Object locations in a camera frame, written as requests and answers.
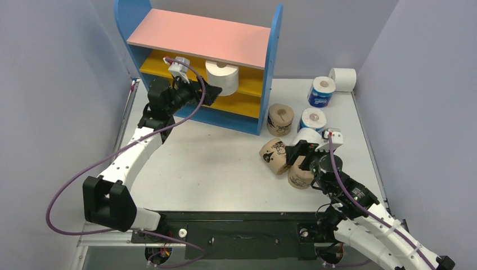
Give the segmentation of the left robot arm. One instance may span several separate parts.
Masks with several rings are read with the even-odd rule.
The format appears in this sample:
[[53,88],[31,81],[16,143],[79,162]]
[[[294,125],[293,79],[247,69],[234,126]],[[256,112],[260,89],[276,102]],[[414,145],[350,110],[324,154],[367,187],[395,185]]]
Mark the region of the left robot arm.
[[167,140],[174,114],[188,104],[212,105],[222,93],[220,87],[207,82],[183,82],[153,79],[147,93],[148,103],[138,122],[128,149],[98,176],[83,182],[85,219],[110,229],[146,230],[152,241],[163,241],[168,234],[164,218],[155,211],[136,206],[130,190],[151,155]]

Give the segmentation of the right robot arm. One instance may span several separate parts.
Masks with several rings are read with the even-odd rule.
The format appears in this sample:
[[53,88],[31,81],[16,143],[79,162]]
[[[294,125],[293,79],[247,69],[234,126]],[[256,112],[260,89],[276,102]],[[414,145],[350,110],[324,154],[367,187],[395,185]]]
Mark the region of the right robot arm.
[[342,171],[333,144],[325,151],[301,140],[285,150],[289,165],[304,158],[299,167],[313,173],[312,186],[331,201],[317,225],[322,239],[348,244],[383,269],[454,269],[450,257],[424,247],[366,186]]

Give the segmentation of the brown cartoon roll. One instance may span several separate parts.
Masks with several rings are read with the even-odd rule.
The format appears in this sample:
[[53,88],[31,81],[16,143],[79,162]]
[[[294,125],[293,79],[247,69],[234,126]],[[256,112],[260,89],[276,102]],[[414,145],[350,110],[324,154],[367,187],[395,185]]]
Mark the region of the brown cartoon roll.
[[275,175],[283,174],[290,167],[286,163],[285,146],[281,139],[274,138],[267,142],[259,151],[259,156]]
[[267,129],[269,133],[276,137],[283,137],[289,134],[294,116],[294,111],[287,105],[280,103],[271,105],[267,116]]

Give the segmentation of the plain white toilet roll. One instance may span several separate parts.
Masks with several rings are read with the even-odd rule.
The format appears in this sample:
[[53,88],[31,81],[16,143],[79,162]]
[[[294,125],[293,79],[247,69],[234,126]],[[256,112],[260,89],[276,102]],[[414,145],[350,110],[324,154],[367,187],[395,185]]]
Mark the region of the plain white toilet roll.
[[220,65],[214,61],[205,62],[207,81],[211,86],[220,87],[221,96],[234,94],[239,88],[239,67]]

